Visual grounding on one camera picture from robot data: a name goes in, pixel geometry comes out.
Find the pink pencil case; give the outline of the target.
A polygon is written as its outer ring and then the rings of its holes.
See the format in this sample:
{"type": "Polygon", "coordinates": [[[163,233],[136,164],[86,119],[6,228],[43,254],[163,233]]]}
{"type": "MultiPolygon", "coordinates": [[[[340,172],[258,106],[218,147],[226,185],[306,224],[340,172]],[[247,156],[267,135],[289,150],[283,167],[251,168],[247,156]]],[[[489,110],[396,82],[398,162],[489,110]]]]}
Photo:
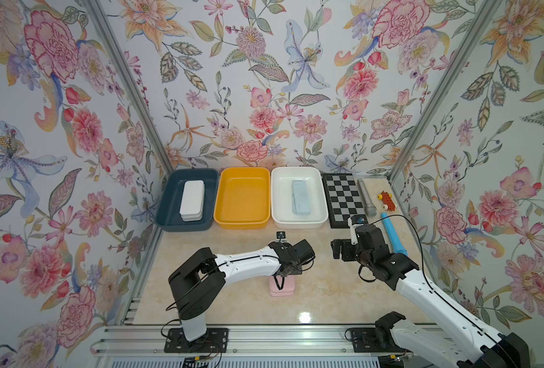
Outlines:
{"type": "Polygon", "coordinates": [[[269,292],[273,297],[291,297],[296,290],[295,277],[269,277],[269,292]]]}

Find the light blue pencil case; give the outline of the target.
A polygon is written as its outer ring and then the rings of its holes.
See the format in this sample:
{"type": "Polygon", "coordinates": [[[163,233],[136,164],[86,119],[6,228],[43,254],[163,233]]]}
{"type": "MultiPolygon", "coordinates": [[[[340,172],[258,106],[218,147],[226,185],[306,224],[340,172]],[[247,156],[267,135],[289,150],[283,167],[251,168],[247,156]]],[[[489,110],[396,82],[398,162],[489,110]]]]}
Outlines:
{"type": "Polygon", "coordinates": [[[293,211],[293,214],[296,215],[296,216],[310,216],[311,215],[311,210],[308,210],[308,211],[293,211]]]}
{"type": "Polygon", "coordinates": [[[311,210],[307,182],[302,179],[294,180],[291,188],[293,211],[311,210]]]}

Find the white pencil case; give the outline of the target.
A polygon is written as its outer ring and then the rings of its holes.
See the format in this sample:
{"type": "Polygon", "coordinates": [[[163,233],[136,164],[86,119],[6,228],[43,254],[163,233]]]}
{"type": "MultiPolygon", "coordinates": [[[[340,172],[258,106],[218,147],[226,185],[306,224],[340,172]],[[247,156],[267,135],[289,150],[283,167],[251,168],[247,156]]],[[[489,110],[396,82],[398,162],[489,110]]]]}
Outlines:
{"type": "Polygon", "coordinates": [[[197,215],[193,215],[193,216],[181,216],[181,219],[184,221],[184,222],[196,222],[196,221],[200,221],[201,219],[203,218],[203,215],[202,214],[197,214],[197,215]]]}
{"type": "Polygon", "coordinates": [[[189,180],[184,184],[180,216],[203,214],[205,185],[203,180],[189,180]]]}

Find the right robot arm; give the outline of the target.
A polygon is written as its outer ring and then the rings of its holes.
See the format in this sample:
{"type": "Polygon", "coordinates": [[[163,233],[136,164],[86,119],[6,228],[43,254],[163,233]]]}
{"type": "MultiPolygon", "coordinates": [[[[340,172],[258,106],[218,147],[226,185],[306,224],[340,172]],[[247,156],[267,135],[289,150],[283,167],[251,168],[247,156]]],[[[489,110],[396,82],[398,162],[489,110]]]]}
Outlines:
{"type": "Polygon", "coordinates": [[[420,308],[446,334],[441,338],[393,311],[374,323],[376,340],[385,349],[397,346],[436,367],[530,366],[525,340],[502,334],[464,309],[410,257],[391,252],[379,228],[353,225],[350,232],[350,239],[332,240],[333,257],[370,270],[375,280],[420,308]]]}

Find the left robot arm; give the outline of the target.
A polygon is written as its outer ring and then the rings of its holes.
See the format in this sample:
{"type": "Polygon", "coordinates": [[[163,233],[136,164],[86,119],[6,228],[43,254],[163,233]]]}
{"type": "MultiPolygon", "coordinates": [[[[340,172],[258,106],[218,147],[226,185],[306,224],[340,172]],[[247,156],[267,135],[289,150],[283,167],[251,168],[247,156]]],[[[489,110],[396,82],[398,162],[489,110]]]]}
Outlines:
{"type": "Polygon", "coordinates": [[[299,275],[314,259],[305,239],[291,245],[279,238],[260,250],[236,255],[199,249],[168,278],[185,340],[192,343],[207,334],[205,313],[224,287],[257,277],[299,275]]]}

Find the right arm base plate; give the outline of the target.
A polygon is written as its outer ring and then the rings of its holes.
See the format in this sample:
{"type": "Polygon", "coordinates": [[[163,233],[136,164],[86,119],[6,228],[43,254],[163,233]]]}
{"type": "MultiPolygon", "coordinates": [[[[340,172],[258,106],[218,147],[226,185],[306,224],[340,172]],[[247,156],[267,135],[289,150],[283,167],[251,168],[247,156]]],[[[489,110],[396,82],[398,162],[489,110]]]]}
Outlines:
{"type": "Polygon", "coordinates": [[[382,328],[348,328],[344,337],[353,345],[355,353],[409,353],[396,345],[390,334],[382,328]]]}

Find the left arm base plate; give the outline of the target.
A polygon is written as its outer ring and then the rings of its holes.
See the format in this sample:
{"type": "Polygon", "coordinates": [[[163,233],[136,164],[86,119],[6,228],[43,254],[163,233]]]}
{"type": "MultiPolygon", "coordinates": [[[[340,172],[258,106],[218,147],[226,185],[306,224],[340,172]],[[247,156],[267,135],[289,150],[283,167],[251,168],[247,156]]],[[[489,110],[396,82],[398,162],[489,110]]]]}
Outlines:
{"type": "Polygon", "coordinates": [[[186,339],[181,328],[172,328],[168,331],[164,352],[166,354],[226,353],[228,341],[227,328],[207,328],[207,334],[192,342],[186,339]]]}

